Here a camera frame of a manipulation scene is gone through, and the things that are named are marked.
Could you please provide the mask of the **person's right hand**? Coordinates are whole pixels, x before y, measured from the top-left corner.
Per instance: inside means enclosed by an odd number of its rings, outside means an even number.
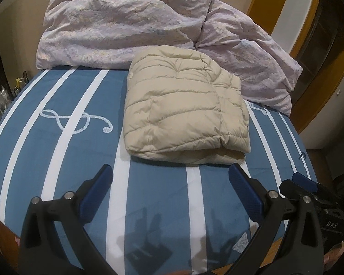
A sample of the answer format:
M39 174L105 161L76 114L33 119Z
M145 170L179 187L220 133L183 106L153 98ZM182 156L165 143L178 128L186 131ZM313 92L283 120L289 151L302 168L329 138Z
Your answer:
M344 253L344 242L332 247L332 249L324 255L324 271L328 271L333 267Z

